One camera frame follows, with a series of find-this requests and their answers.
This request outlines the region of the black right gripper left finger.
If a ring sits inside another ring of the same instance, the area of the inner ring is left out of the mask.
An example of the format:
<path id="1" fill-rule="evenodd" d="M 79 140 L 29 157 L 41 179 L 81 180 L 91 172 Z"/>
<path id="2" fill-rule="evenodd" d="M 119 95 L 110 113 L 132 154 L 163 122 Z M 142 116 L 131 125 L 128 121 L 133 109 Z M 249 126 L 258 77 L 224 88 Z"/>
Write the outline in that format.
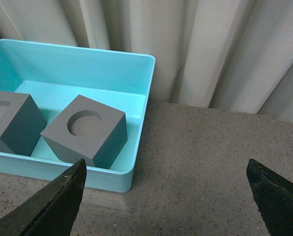
<path id="1" fill-rule="evenodd" d="M 77 161 L 0 219 L 0 236 L 68 236 L 83 198 L 87 168 Z"/>

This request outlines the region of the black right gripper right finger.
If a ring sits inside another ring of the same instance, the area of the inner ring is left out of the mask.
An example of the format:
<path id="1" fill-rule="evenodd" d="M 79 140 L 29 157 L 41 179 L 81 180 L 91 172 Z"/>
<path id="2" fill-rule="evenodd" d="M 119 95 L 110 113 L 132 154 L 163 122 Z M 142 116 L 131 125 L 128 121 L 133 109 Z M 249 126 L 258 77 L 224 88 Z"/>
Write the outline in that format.
<path id="1" fill-rule="evenodd" d="M 265 226 L 272 236 L 293 236 L 293 183 L 250 159 L 246 175 Z"/>

